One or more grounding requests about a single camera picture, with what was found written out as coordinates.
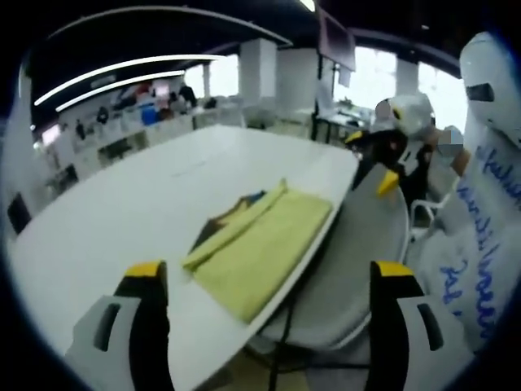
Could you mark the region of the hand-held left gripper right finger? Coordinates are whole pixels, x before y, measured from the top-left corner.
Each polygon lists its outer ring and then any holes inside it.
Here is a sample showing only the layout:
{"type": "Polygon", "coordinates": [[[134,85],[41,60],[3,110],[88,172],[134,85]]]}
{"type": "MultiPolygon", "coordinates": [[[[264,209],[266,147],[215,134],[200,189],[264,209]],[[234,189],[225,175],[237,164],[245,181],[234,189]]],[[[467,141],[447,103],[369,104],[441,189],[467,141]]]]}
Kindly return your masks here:
{"type": "Polygon", "coordinates": [[[463,326],[410,268],[370,265],[369,390],[445,390],[474,354],[463,326]]]}

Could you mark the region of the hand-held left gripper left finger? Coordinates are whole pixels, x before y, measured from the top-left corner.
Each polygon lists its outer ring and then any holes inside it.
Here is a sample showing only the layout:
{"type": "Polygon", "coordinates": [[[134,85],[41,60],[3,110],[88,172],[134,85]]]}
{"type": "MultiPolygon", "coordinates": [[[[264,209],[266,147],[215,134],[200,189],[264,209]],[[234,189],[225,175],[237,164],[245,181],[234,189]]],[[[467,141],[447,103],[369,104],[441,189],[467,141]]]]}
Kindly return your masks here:
{"type": "Polygon", "coordinates": [[[93,390],[170,390],[165,261],[131,266],[73,328],[66,363],[93,390]]]}

